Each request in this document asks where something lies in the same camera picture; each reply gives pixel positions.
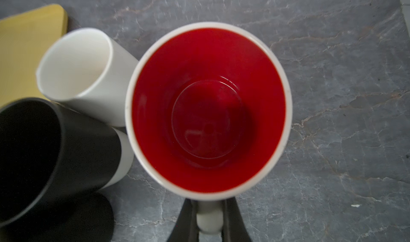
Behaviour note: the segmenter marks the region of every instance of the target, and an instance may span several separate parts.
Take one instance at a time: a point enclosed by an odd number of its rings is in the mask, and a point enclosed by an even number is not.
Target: cutting board
[[[0,20],[0,106],[38,91],[36,69],[47,49],[67,32],[67,13],[57,4]]]

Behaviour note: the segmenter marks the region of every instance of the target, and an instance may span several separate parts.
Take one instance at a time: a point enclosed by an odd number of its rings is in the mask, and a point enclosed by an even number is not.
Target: mug handle
[[[219,228],[221,216],[222,227]],[[234,197],[205,203],[203,201],[185,199],[175,227],[167,242],[198,242],[200,231],[198,225],[206,229],[201,230],[203,233],[213,234],[213,231],[218,230],[216,233],[221,231],[222,242],[252,242],[243,224],[242,216]]]

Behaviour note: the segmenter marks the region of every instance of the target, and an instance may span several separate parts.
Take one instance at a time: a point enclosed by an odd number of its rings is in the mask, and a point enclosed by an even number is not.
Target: mug rim
[[[60,99],[50,96],[42,88],[41,83],[40,83],[40,79],[39,79],[40,74],[42,73],[44,64],[50,58],[51,53],[54,52],[58,47],[60,47],[59,46],[60,44],[62,44],[64,41],[70,40],[71,37],[76,36],[77,34],[83,33],[84,31],[93,31],[94,33],[100,34],[107,41],[109,54],[108,54],[108,60],[107,60],[107,63],[104,67],[104,70],[101,72],[101,74],[98,76],[98,78],[89,87],[87,87],[83,91],[77,93],[76,95],[73,95],[71,97],[60,98]],[[61,38],[59,38],[59,40],[54,42],[54,44],[52,46],[50,46],[50,48],[45,52],[45,54],[41,58],[40,63],[39,63],[39,65],[37,67],[37,70],[36,70],[36,80],[37,80],[38,90],[44,96],[46,96],[48,99],[50,99],[52,101],[56,101],[56,102],[67,102],[67,101],[71,101],[73,99],[80,99],[80,98],[86,96],[87,94],[89,94],[91,91],[93,91],[100,84],[100,82],[105,78],[105,76],[107,75],[107,73],[108,73],[108,71],[111,67],[113,55],[114,55],[114,47],[113,47],[111,38],[104,31],[96,29],[96,28],[79,28],[79,29],[70,31],[67,34],[65,34],[64,36],[62,36]]]
[[[266,162],[264,167],[262,167],[254,176],[252,176],[246,182],[236,187],[230,188],[228,190],[224,190],[220,192],[212,192],[212,193],[194,192],[191,190],[187,190],[185,188],[182,188],[168,181],[165,177],[163,177],[151,165],[151,163],[149,163],[144,153],[142,153],[142,150],[135,136],[134,125],[132,122],[132,101],[134,97],[136,83],[138,81],[141,71],[143,70],[143,68],[145,67],[146,63],[151,58],[151,56],[162,45],[164,45],[166,42],[176,37],[177,35],[186,33],[188,31],[196,30],[196,29],[206,29],[206,28],[223,29],[223,30],[231,31],[235,34],[238,34],[240,36],[247,38],[252,43],[254,43],[256,46],[258,46],[266,54],[269,60],[271,60],[272,64],[274,65],[279,75],[280,81],[282,83],[284,95],[285,95],[285,107],[286,107],[285,121],[284,121],[283,130],[282,130],[282,135],[280,137],[277,147],[274,150],[274,153],[271,155],[271,157]],[[177,195],[180,195],[182,197],[186,197],[186,198],[190,198],[194,200],[204,200],[204,201],[222,200],[222,199],[234,197],[242,192],[245,192],[251,187],[253,187],[254,185],[256,185],[258,182],[260,182],[272,170],[272,168],[276,165],[280,156],[282,155],[284,148],[286,147],[287,140],[289,138],[289,134],[291,130],[292,111],[293,111],[292,110],[292,96],[291,96],[291,91],[290,91],[290,85],[289,85],[288,79],[285,75],[282,65],[280,64],[276,56],[273,54],[273,52],[269,49],[267,45],[265,45],[261,40],[259,40],[256,36],[254,36],[250,32],[244,29],[241,29],[239,27],[236,27],[234,25],[221,23],[221,22],[197,22],[197,23],[188,24],[188,25],[179,27],[167,33],[166,35],[161,37],[159,40],[157,40],[142,56],[142,58],[138,62],[138,65],[136,66],[131,76],[131,80],[130,80],[130,83],[127,89],[126,106],[125,106],[126,129],[127,129],[128,138],[130,139],[131,147],[135,152],[136,158],[141,163],[141,165],[146,170],[146,172],[149,173],[149,175],[152,178],[154,178],[160,185],[170,190],[171,192]]]

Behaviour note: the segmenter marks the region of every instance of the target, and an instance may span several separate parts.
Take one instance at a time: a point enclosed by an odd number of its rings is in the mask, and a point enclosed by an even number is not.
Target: gray marble countertop
[[[101,29],[137,58],[198,21],[270,46],[294,120],[275,168],[237,197],[254,242],[410,241],[410,40],[399,0],[0,0],[0,18],[51,3],[70,29]],[[104,194],[114,242],[165,241],[183,202],[137,161]]]

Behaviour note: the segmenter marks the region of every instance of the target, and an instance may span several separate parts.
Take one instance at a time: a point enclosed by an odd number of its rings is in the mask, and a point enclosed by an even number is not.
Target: black mug exterior
[[[40,98],[0,110],[0,227],[108,183],[121,143],[108,125]]]

